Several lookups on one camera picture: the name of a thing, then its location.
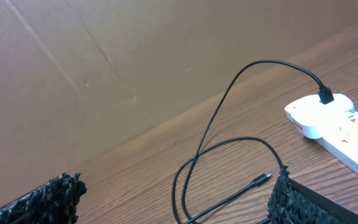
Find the beige wall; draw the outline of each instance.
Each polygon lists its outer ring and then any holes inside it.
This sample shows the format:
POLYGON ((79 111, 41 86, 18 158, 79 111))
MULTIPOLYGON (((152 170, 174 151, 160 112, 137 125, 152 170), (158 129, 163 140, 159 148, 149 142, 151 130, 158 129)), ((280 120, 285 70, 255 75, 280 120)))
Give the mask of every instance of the beige wall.
POLYGON ((0 0, 0 206, 356 20, 356 0, 0 0))

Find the white power strip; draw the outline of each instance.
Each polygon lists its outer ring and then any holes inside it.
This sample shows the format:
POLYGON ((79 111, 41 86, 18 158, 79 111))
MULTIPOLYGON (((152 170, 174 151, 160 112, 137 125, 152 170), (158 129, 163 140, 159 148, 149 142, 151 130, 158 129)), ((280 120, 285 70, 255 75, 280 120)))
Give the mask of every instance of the white power strip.
POLYGON ((318 95, 306 96, 286 106, 285 112, 300 133, 358 174, 358 112, 348 97, 334 94, 334 99, 323 105, 318 95))

